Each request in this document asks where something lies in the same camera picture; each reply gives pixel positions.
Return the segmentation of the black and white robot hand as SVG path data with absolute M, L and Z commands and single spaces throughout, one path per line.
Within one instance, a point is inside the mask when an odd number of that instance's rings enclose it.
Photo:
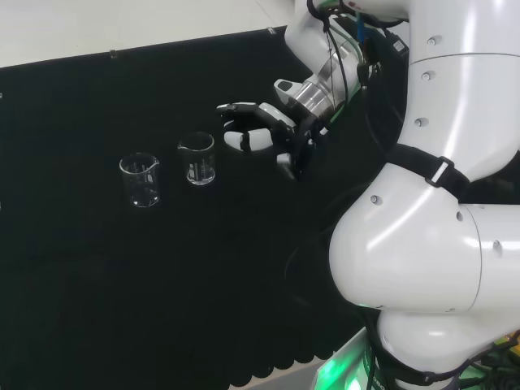
M 296 123 L 269 103 L 233 102 L 218 105 L 223 140 L 243 154 L 259 154 L 276 148 L 276 165 L 290 180 L 303 179 L 328 128 L 315 115 Z

